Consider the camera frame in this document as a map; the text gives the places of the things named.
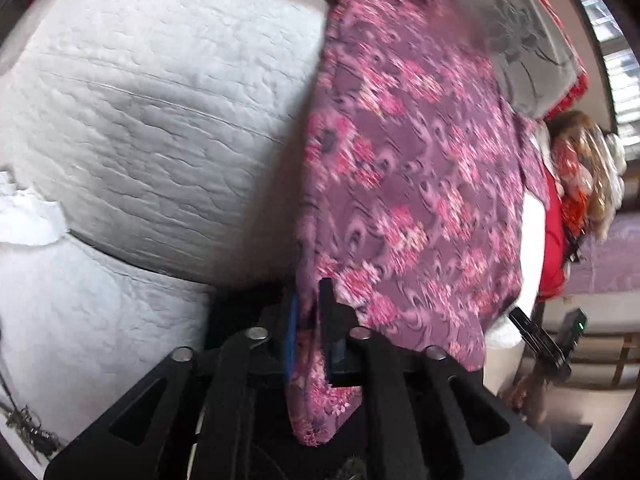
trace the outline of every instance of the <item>flower pattern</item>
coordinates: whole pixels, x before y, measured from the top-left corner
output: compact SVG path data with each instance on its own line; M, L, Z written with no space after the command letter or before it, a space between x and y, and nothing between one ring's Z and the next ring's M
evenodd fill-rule
M478 369L482 327L519 288L524 188L546 202L530 125L452 0L336 1L308 120L287 391L309 446L361 401L326 382L318 281L393 343L437 344Z

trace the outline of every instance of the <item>silver screw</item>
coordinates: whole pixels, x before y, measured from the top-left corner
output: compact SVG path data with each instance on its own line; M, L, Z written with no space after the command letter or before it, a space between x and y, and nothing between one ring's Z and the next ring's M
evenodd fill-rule
M263 339L267 339L269 336L269 331L266 328L261 326L252 326L245 332L246 336L249 339L254 339L256 341L261 341Z
M349 335L354 339L369 339L371 337L371 330L364 326L357 326L349 330Z
M178 346L173 352L171 352L171 359L178 361L179 363L185 363L191 361L193 358L193 350L188 346Z
M427 346L424 353L429 359L433 359L434 361L440 361L447 357L447 353L437 345Z

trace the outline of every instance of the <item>gray floral fabric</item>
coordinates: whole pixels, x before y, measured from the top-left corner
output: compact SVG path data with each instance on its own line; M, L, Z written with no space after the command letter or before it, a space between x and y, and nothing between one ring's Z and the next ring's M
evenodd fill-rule
M505 99L539 119L574 86L580 66L539 0L458 0L479 25Z

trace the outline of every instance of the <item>bed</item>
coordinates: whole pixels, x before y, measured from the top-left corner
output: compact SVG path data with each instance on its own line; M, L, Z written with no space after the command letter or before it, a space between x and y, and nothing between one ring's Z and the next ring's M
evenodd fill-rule
M329 1L37 0L4 42L0 166L62 204L70 233L0 245L0 358L63 440L171 349L201 348L217 290L292 272ZM543 239L527 194L525 311ZM498 328L496 346L517 343Z

